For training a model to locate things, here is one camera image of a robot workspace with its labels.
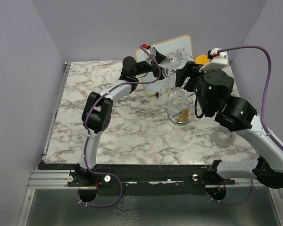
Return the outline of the clear wine glass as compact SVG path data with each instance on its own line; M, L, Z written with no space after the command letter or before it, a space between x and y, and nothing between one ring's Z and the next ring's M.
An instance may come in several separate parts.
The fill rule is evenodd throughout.
M183 48L178 48L176 52L170 53L167 59L168 65L174 68L178 68L181 64L185 64L187 61L194 61L192 55L186 53Z
M170 93L171 93L171 79L175 76L176 74L176 68L174 67L166 67L162 71L162 75L165 78L165 84L161 87L158 98L162 101L167 101L169 99Z
M201 120L201 118L197 118L197 116L195 115L195 112L193 111L189 114L189 120L190 122L198 122Z
M173 97L168 103L168 109L178 113L184 109L190 109L192 103L189 93L183 87L175 87Z

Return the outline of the clear wine glass front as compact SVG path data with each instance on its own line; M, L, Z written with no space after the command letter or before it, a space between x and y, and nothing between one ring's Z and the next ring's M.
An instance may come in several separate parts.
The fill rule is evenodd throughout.
M169 99L170 93L171 93L171 79L175 76L176 74L176 68L174 67L166 67L162 71L162 75L165 78L165 84L161 87L158 98L162 101L167 101Z

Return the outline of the orange plastic wine glass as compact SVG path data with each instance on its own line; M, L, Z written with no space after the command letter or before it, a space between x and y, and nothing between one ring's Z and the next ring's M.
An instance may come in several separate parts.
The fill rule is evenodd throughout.
M195 59L195 63L200 64L200 65L205 65L207 63L210 63L211 57L207 55L199 55Z

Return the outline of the clear wine glass back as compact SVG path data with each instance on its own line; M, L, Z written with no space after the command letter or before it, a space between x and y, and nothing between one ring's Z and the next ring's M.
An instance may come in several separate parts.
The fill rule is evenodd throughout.
M190 109L192 103L189 93L183 87L175 87L173 97L168 103L168 109L178 113L184 109Z

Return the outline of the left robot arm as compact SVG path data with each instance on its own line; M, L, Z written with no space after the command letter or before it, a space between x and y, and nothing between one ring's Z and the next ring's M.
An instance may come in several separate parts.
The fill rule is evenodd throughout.
M91 92L88 95L82 113L83 126L85 128L85 141L80 161L72 168L68 183L82 183L89 186L99 182L100 177L115 179L120 178L113 173L97 172L96 154L101 135L107 129L112 115L113 104L121 98L133 93L139 84L142 84L137 76L152 73L154 80L146 82L152 84L163 79L161 63L166 56L159 53L154 47L143 44L140 49L147 56L144 61L137 62L133 57L127 56L122 61L122 69L117 83L110 89L101 93Z

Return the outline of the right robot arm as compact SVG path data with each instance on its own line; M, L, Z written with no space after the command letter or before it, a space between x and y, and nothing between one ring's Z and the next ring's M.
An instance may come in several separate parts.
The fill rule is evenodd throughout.
M250 161L214 160L207 172L208 181L218 184L233 178L255 179L261 184L283 188L283 151L261 123L257 110L244 98L232 96L234 78L222 69L202 71L200 64L188 61L176 70L175 85L196 95L202 117L213 117L221 126L245 139L259 154Z

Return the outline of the chrome wine glass rack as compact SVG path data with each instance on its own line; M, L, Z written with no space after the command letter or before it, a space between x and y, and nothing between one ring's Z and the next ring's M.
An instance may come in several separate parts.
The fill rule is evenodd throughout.
M174 87L171 88L171 93L170 93L169 99L167 100L167 117L175 125L178 125L178 126L187 125L190 123L189 114L193 112L193 110L191 109L193 103L191 104L190 109L184 109L183 111L180 111L178 113L168 109L168 103L169 103L169 100L173 97L173 89L175 87L176 86L174 85Z

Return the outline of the clear tape roll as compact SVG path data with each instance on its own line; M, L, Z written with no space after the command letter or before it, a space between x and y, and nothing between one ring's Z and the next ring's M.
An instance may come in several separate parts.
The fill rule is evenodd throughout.
M219 147L229 147L235 141L235 134L229 129L218 126L211 135L212 141Z

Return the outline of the small whiteboard yellow frame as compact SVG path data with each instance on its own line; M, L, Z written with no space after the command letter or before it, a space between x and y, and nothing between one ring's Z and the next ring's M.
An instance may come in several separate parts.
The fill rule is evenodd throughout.
M152 44L151 46L155 47L159 53L166 55L166 56L168 56L171 53L177 53L176 52L177 49L180 48L185 52L185 54L188 55L186 56L187 60L192 60L191 57L193 57L192 40L191 40L191 36L188 34L182 35L176 38L172 38L166 41L162 41L159 43L155 43L155 44ZM140 48L135 51L135 60L137 62L144 61L145 58L146 58L146 54ZM178 67L178 69L183 68L184 65L185 65L185 62L182 62L180 66ZM153 73L150 72L145 77L141 78L141 81L149 82L155 79L156 78L153 76ZM162 79L152 84L143 85L145 95L149 97L155 96L156 93L159 92L161 87L165 84L166 84L166 79ZM171 88L174 87L175 76L173 76L170 79L169 85Z

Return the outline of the black front mounting rail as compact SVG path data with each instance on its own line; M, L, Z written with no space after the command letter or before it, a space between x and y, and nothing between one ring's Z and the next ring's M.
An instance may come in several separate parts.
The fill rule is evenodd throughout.
M66 173L68 178L76 164L46 164L41 162L39 170ZM100 177L96 183L68 183L66 188L74 188L83 195L98 196L156 196L193 194L205 195L206 187L222 189L233 185L234 180L222 179L210 165L138 165L138 164L97 164L97 172L108 172L118 176L115 179Z

